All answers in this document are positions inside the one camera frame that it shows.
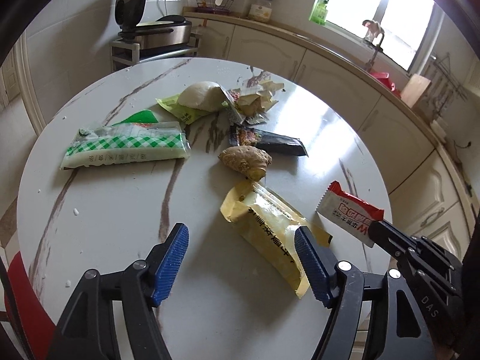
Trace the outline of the red white snack wrapper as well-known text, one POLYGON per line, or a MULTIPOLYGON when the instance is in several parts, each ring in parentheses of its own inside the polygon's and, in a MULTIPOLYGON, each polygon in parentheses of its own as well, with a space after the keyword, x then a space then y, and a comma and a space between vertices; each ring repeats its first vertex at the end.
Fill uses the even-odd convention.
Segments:
POLYGON ((374 247, 374 242, 368 235, 369 226, 374 221, 384 219, 383 209, 343 191, 336 180, 329 184, 317 205, 316 212, 369 248, 374 247))

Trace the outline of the yellow snack wrapper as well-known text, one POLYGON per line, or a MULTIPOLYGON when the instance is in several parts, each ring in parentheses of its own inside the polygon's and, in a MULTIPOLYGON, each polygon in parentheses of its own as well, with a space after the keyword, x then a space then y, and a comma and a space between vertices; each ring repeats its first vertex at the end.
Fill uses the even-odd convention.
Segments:
POLYGON ((310 284, 295 251, 295 231, 307 227, 317 243, 325 247, 330 246, 332 236, 308 222, 271 189, 251 180, 230 189, 220 213, 279 272, 295 295, 302 298, 310 284))

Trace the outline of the green checked white package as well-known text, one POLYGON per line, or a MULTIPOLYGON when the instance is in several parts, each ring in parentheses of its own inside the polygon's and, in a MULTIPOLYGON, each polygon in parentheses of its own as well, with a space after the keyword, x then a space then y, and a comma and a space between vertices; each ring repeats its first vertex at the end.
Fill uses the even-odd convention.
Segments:
POLYGON ((190 157, 190 151, 190 143, 178 122, 160 122, 145 110, 114 125, 79 129, 60 168, 185 159, 190 157))

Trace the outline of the silver kitchen faucet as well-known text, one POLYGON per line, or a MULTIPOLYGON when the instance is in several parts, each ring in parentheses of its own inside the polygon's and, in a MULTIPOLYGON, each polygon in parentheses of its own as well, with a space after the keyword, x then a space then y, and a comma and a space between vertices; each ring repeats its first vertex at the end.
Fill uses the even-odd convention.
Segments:
POLYGON ((363 42, 373 48, 373 55, 365 64, 364 69, 366 72, 372 72, 377 54, 383 53, 382 43, 385 37, 385 31, 376 20, 365 19, 362 25, 367 29, 363 42))

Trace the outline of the cream base cabinets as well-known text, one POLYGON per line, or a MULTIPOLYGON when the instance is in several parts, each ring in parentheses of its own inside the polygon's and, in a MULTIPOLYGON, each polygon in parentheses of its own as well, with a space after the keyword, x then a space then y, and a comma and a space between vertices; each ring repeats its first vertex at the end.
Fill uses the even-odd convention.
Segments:
POLYGON ((199 55, 277 74, 326 102, 373 155, 394 225, 463 257, 479 204, 444 145, 397 96, 312 38, 235 16, 184 13, 199 30, 199 55))

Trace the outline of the brown ginger root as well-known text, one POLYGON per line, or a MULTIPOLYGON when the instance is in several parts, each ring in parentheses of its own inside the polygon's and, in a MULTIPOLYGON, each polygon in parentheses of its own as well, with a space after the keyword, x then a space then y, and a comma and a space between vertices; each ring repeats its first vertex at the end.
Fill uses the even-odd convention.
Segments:
POLYGON ((251 145, 229 147, 218 158, 225 166, 256 182, 266 176, 267 168, 272 164, 272 157, 267 152, 251 145))

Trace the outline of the round white marble table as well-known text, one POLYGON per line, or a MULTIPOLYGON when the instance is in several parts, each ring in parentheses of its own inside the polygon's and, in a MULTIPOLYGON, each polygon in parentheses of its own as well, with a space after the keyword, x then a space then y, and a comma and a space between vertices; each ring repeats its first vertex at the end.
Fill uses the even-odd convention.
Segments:
POLYGON ((157 311, 174 359, 309 359, 329 311, 297 297, 228 223, 221 203, 241 176, 218 155, 229 144, 226 112, 187 129, 190 157, 126 165, 60 164, 80 128, 113 125, 193 83, 246 88, 258 67, 210 58, 173 58, 106 76, 72 98, 38 137, 22 175, 19 248, 34 291, 57 320, 82 273, 121 271, 144 258, 178 222, 190 244, 170 297, 157 311))

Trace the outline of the black snack wrapper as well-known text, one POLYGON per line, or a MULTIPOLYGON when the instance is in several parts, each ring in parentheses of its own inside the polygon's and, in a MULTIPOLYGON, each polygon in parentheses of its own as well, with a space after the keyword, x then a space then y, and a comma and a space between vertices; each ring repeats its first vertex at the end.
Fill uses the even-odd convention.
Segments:
POLYGON ((296 157, 308 156, 304 144, 298 138, 238 124, 230 126, 229 144, 231 146, 253 146, 264 150, 268 154, 276 153, 296 157))

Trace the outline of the wooden cutting board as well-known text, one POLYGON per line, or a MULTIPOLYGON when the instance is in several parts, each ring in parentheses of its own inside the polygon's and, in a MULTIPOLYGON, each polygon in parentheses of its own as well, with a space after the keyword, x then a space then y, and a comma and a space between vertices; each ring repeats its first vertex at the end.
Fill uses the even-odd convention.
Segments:
POLYGON ((410 109, 414 108, 422 95, 431 85, 431 80, 419 74, 413 74, 400 93, 403 103, 410 109))

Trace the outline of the light green wrapper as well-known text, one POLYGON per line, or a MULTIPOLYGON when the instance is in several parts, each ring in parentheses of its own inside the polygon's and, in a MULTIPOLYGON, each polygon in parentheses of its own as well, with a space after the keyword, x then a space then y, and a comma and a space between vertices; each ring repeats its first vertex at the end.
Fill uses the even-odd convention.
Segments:
POLYGON ((157 98, 157 104, 165 111, 179 119, 185 125, 191 125, 202 117, 209 116, 212 111, 202 111, 178 103, 179 94, 166 98, 157 98))

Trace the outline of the red basin in sink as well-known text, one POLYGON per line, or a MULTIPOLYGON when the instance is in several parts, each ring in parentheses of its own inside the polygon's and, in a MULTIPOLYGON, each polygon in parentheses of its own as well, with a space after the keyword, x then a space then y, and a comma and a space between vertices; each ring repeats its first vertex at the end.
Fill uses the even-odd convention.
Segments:
POLYGON ((401 98, 401 92, 396 86, 395 82, 391 80, 390 74, 388 72, 370 72, 370 75, 383 84, 386 88, 391 91, 394 96, 401 98))

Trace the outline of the white steamed bun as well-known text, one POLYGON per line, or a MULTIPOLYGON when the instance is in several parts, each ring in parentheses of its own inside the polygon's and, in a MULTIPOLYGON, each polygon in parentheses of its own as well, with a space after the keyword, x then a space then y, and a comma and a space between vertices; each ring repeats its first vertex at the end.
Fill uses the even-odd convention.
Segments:
POLYGON ((216 82, 199 81, 187 87, 179 95, 177 102, 183 107, 215 112, 222 107, 225 96, 216 82))

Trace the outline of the green dish soap bottle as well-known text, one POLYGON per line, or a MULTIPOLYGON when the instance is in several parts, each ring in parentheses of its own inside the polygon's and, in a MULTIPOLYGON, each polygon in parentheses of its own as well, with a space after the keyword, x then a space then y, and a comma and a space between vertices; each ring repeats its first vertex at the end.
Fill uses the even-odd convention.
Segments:
POLYGON ((329 0, 319 0, 312 9, 309 20, 315 24, 325 25, 328 14, 328 2, 329 0))

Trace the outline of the glass jar with yellow lid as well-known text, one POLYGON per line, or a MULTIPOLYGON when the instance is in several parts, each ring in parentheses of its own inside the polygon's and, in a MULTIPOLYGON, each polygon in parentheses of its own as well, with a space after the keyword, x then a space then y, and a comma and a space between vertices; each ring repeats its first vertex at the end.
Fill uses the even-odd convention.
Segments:
POLYGON ((248 18, 250 20, 267 23, 272 15, 272 0, 256 0, 250 5, 248 18))

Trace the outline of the hanging utensil rail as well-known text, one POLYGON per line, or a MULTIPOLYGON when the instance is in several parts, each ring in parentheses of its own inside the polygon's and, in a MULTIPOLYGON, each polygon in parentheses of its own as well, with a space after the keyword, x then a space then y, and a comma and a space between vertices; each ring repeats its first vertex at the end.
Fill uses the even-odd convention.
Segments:
POLYGON ((454 102, 468 100, 464 87, 452 73, 449 53, 442 58, 430 55, 423 77, 430 83, 420 97, 417 109, 427 121, 442 117, 454 102))

